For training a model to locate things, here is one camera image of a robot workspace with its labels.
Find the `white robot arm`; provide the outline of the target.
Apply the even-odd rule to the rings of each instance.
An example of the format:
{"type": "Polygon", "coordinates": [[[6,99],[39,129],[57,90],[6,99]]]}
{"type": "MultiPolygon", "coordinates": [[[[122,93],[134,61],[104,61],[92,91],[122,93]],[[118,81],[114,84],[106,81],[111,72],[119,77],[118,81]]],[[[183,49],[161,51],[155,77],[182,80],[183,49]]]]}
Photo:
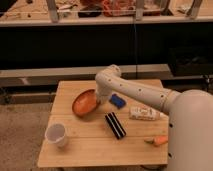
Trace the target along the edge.
{"type": "Polygon", "coordinates": [[[114,90],[169,116],[165,171],[213,171],[213,95],[202,90],[180,93],[125,80],[116,65],[99,71],[95,81],[99,101],[114,90]]]}

